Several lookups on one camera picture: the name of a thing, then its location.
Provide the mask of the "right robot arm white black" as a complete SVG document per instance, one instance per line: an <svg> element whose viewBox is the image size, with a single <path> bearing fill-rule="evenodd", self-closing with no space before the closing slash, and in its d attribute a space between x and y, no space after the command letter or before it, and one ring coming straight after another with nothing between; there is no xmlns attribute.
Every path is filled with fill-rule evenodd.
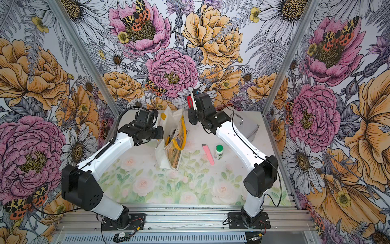
<svg viewBox="0 0 390 244"><path fill-rule="evenodd" d="M241 208L241 222L247 229L255 228L261 223L265 195L279 178L278 160L274 155L265 155L239 131L233 114L216 111L207 93L195 95L191 92L187 102L189 122L192 125L201 123L206 132L226 143L246 167L248 175L243 185L248 195Z"/></svg>

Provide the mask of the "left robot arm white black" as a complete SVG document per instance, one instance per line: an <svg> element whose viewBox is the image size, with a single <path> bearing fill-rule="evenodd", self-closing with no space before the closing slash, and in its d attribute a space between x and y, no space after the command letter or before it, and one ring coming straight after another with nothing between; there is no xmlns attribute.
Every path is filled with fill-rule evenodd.
<svg viewBox="0 0 390 244"><path fill-rule="evenodd" d="M157 126L158 112L140 108L135 119L120 127L100 150L76 166L62 170L62 198L86 211L100 214L115 228L125 229L130 224L129 209L106 196L99 185L105 171L124 153L150 140L163 138L163 128Z"/></svg>

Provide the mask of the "pink utility knife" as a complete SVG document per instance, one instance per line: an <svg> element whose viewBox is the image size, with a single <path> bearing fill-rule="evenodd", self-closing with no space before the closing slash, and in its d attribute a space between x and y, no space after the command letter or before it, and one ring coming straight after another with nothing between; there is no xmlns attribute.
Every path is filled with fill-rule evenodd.
<svg viewBox="0 0 390 244"><path fill-rule="evenodd" d="M202 148L203 148L203 150L204 150L204 152L205 152L205 154L206 154L206 157L207 157L209 163L210 163L211 165L215 165L215 161L214 161L214 159L213 159L213 155L212 155L212 153L211 153L211 150L210 150L209 146L206 145L206 144L202 144Z"/></svg>

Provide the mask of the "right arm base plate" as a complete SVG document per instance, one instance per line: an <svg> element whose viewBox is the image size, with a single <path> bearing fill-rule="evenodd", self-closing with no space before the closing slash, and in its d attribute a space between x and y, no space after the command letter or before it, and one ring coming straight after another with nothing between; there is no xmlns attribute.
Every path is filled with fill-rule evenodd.
<svg viewBox="0 0 390 244"><path fill-rule="evenodd" d="M255 217L250 217L244 212L229 212L227 225L230 229L264 229L271 228L268 214L264 211Z"/></svg>

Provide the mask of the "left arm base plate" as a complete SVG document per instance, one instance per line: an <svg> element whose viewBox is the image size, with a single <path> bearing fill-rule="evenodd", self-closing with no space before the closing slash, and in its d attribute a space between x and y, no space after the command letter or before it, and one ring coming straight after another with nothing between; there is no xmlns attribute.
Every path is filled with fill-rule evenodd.
<svg viewBox="0 0 390 244"><path fill-rule="evenodd" d="M145 224L145 213L128 213L127 217L120 217L118 220L112 220L108 217L103 218L103 231L135 231L143 230Z"/></svg>

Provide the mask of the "red utility knife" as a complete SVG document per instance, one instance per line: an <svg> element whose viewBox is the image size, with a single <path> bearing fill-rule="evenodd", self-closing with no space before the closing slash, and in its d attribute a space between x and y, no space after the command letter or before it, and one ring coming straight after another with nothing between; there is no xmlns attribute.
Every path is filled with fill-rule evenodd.
<svg viewBox="0 0 390 244"><path fill-rule="evenodd" d="M187 104L188 104L189 109L193 108L193 100L192 100L191 96L187 97Z"/></svg>

